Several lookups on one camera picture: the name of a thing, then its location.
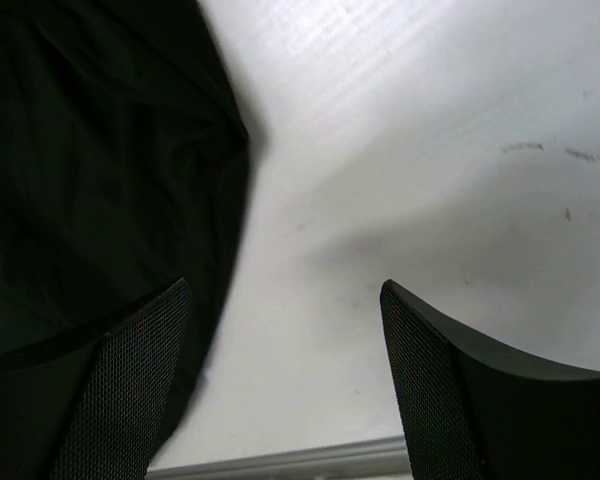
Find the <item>black trousers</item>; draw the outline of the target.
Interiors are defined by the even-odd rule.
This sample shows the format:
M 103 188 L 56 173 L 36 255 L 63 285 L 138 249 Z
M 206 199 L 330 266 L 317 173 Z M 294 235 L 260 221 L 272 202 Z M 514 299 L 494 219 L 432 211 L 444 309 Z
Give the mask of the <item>black trousers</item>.
M 222 314 L 249 173 L 197 2 L 0 1 L 0 354 L 184 279 L 165 444 Z

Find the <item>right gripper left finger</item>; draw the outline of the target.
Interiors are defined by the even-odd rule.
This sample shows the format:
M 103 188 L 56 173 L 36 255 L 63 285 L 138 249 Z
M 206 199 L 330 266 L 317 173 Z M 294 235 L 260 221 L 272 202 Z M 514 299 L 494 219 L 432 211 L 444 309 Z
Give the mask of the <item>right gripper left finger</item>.
M 184 279 L 0 355 L 0 479 L 142 479 L 178 363 Z

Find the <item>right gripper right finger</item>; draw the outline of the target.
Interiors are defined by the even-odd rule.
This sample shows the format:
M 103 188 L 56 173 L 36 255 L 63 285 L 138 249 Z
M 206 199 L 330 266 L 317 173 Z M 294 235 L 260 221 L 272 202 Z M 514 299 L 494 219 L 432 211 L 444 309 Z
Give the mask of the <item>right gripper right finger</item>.
M 600 479 L 600 372 L 523 352 L 397 282 L 384 338 L 417 479 Z

